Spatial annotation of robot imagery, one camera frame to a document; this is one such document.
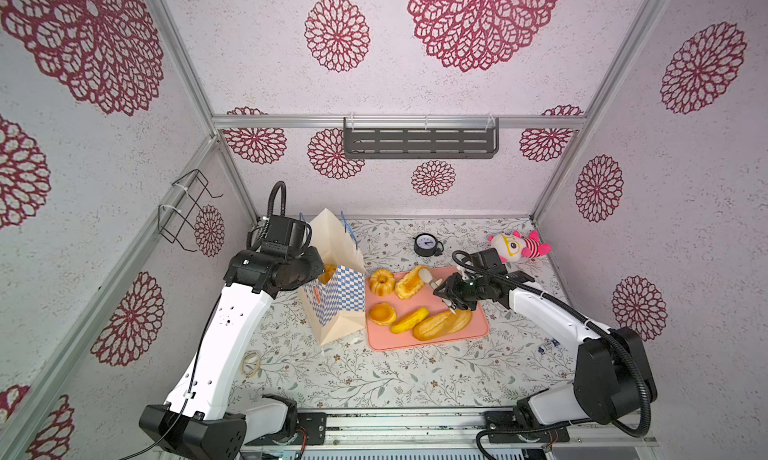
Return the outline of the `black alarm clock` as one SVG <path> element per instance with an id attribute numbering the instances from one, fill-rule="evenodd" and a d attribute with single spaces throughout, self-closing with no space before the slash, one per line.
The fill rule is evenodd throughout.
<path id="1" fill-rule="evenodd" d="M 413 238 L 414 252 L 424 258 L 441 256 L 444 252 L 443 243 L 434 235 L 429 233 L 420 233 Z"/>

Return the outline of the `round yellow tart bread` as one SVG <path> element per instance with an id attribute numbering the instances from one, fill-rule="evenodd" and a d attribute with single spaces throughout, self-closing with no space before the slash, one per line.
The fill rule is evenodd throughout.
<path id="1" fill-rule="evenodd" d="M 389 326 L 397 320 L 397 312 L 392 305 L 383 302 L 369 310 L 368 319 L 376 325 Z"/>

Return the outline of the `pink white plush toy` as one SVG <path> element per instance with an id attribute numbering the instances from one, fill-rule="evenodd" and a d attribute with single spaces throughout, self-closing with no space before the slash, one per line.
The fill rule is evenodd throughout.
<path id="1" fill-rule="evenodd" d="M 548 255 L 552 246 L 544 243 L 537 231 L 527 235 L 514 231 L 511 234 L 499 233 L 487 238 L 495 249 L 502 263 L 519 263 Z"/>

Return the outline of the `long baguette bread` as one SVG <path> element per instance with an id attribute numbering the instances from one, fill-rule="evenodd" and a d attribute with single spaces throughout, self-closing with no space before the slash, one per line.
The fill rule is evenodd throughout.
<path id="1" fill-rule="evenodd" d="M 432 341 L 463 330 L 472 317 L 471 310 L 448 310 L 421 321 L 413 328 L 412 334 L 419 341 Z"/>

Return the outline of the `beige rubber band loop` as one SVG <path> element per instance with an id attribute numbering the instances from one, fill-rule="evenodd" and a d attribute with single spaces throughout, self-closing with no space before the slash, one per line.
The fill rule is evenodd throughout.
<path id="1" fill-rule="evenodd" d="M 258 351 L 248 351 L 242 358 L 240 370 L 245 378 L 252 378 L 261 371 L 261 355 Z"/>

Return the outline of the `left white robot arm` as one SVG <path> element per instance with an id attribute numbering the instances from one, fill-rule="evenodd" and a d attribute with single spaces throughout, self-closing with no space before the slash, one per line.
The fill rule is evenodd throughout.
<path id="1" fill-rule="evenodd" d="M 259 238 L 231 259 L 193 360 L 165 401 L 142 412 L 139 427 L 154 446 L 187 459 L 235 459 L 256 439 L 295 438 L 295 401 L 265 394 L 238 413 L 229 408 L 229 394 L 248 343 L 277 295 L 323 273 L 311 239 L 308 223 L 270 215 Z"/>

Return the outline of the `yellow ring donut bread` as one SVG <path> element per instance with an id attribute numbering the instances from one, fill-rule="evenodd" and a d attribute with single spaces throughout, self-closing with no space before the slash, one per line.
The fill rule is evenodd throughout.
<path id="1" fill-rule="evenodd" d="M 334 276 L 335 272 L 337 270 L 337 266 L 334 264 L 325 264 L 324 265 L 324 273 L 321 274 L 318 277 L 318 280 L 323 284 L 326 285 L 331 278 Z"/>

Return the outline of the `blue checkered paper bag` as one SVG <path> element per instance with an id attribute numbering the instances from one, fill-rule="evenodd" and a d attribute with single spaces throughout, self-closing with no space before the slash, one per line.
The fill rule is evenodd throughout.
<path id="1" fill-rule="evenodd" d="M 310 221 L 311 245 L 323 264 L 337 270 L 323 285 L 318 279 L 302 286 L 298 296 L 315 340 L 325 345 L 366 325 L 366 270 L 362 251 L 348 222 L 328 209 Z"/>

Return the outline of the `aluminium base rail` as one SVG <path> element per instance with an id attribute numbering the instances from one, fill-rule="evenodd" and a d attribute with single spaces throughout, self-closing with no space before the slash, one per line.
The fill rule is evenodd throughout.
<path id="1" fill-rule="evenodd" d="M 246 459 L 662 459 L 656 439 L 631 438 L 611 426 L 569 426 L 533 442 L 498 434 L 490 408 L 303 409 L 309 433 L 290 443 L 254 442 Z"/>

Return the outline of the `blue marker pen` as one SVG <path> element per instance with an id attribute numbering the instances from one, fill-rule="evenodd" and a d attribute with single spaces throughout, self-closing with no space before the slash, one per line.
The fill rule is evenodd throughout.
<path id="1" fill-rule="evenodd" d="M 538 347 L 537 352 L 540 355 L 546 355 L 551 354 L 554 352 L 558 352 L 561 348 L 561 344 L 558 340 L 554 338 L 549 338 L 543 341 Z"/>

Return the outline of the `grey wall shelf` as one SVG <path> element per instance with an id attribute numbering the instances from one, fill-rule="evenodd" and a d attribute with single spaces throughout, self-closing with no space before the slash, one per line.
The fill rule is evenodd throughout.
<path id="1" fill-rule="evenodd" d="M 355 160 L 488 160 L 499 151 L 499 129 L 357 126 L 343 119 L 342 146 Z"/>

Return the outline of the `small bundt cake bread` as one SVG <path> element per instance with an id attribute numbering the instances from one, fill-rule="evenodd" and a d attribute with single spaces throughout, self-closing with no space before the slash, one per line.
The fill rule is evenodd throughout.
<path id="1" fill-rule="evenodd" d="M 394 292 L 396 280 L 390 270 L 379 269 L 370 276 L 368 286 L 372 294 L 386 297 Z"/>

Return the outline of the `yellow twisted bread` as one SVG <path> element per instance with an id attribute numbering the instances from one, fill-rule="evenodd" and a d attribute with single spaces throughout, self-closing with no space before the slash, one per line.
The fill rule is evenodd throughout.
<path id="1" fill-rule="evenodd" d="M 412 330 L 415 328 L 419 323 L 424 321 L 426 318 L 428 318 L 430 315 L 430 312 L 427 308 L 421 307 L 418 310 L 415 310 L 399 320 L 397 320 L 395 323 L 393 323 L 390 326 L 390 331 L 393 334 L 401 334 L 406 331 Z"/>

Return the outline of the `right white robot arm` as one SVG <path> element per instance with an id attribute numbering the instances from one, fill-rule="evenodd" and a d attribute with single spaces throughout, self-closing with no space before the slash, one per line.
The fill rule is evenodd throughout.
<path id="1" fill-rule="evenodd" d="M 451 315 L 495 302 L 536 323 L 575 359 L 571 381 L 517 402 L 510 434 L 534 437 L 585 423 L 612 425 L 635 438 L 649 432 L 658 392 L 634 330 L 588 318 L 545 292 L 529 274 L 510 270 L 493 249 L 458 250 L 452 258 L 458 270 L 446 279 L 420 276 Z"/>

